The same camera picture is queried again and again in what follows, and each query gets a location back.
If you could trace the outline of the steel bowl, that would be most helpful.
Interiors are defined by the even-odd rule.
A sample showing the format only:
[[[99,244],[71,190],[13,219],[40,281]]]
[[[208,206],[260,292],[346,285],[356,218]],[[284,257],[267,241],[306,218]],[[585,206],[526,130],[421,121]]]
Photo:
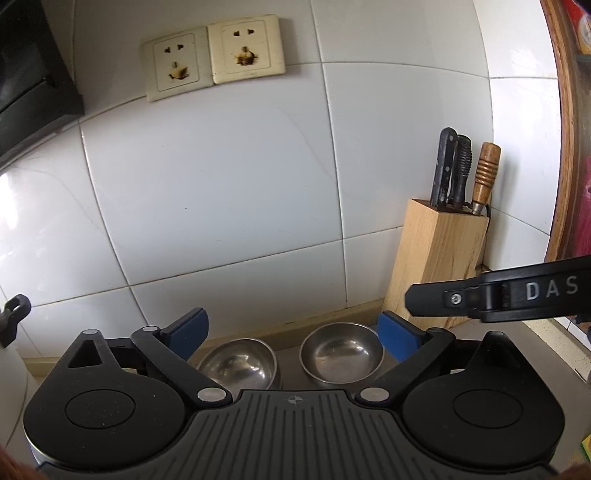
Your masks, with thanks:
[[[369,327],[337,322],[308,334],[298,358],[304,374],[321,388],[354,389],[376,376],[385,349]]]
[[[238,338],[215,347],[197,370],[238,398],[243,390],[279,390],[280,364],[273,349],[255,338]]]

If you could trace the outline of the wooden knife block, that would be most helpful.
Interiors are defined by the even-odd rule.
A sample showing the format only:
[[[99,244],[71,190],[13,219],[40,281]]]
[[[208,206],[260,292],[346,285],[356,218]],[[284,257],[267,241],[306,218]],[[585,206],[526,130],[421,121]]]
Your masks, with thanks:
[[[466,322],[466,317],[413,316],[405,307],[405,294],[414,284],[475,276],[488,226],[489,219],[485,216],[438,211],[426,200],[411,199],[382,309],[423,330],[450,329]]]

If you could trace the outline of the yellow green sponge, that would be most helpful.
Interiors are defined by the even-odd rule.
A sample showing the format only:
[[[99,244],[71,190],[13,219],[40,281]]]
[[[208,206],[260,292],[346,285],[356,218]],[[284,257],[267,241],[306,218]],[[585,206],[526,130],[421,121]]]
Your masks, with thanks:
[[[580,443],[581,450],[588,463],[591,462],[591,435],[587,435]]]

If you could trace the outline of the large aluminium pot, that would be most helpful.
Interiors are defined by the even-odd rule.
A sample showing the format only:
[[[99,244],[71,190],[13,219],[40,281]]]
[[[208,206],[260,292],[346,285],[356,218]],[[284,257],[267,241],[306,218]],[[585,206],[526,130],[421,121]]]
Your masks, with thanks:
[[[23,416],[38,384],[13,345],[18,324],[30,311],[29,299],[21,294],[8,300],[1,309],[0,427],[1,447],[17,461],[36,467]]]

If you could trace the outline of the black range hood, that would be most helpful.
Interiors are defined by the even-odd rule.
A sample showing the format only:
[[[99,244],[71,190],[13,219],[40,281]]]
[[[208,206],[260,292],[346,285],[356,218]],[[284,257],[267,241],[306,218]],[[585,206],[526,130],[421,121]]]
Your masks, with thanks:
[[[1,3],[1,167],[84,114],[39,1]]]

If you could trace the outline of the wooden window frame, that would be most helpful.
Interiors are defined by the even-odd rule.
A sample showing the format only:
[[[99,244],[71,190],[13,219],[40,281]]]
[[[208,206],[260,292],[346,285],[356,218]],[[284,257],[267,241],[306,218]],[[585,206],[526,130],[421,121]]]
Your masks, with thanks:
[[[555,261],[590,253],[590,53],[583,50],[590,3],[543,1],[541,6],[560,98],[559,180],[545,257]]]

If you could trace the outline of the left wall socket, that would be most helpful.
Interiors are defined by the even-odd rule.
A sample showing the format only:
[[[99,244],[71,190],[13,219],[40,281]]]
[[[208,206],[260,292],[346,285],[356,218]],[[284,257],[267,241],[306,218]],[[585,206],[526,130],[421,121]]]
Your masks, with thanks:
[[[148,102],[214,85],[204,26],[146,41],[140,53]]]

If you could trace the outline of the wall socket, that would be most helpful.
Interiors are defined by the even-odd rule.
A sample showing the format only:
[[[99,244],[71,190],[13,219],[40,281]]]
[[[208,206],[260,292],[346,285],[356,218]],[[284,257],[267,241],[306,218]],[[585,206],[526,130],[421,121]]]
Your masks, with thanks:
[[[215,85],[287,72],[276,15],[217,22],[206,29]]]
[[[146,41],[140,53],[148,102],[214,85],[204,26]]]

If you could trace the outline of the right wall socket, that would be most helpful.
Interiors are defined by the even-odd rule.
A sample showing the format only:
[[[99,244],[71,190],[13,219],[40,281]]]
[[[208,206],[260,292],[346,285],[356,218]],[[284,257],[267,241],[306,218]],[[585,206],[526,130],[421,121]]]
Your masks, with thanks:
[[[217,22],[206,29],[215,85],[287,72],[276,15]]]

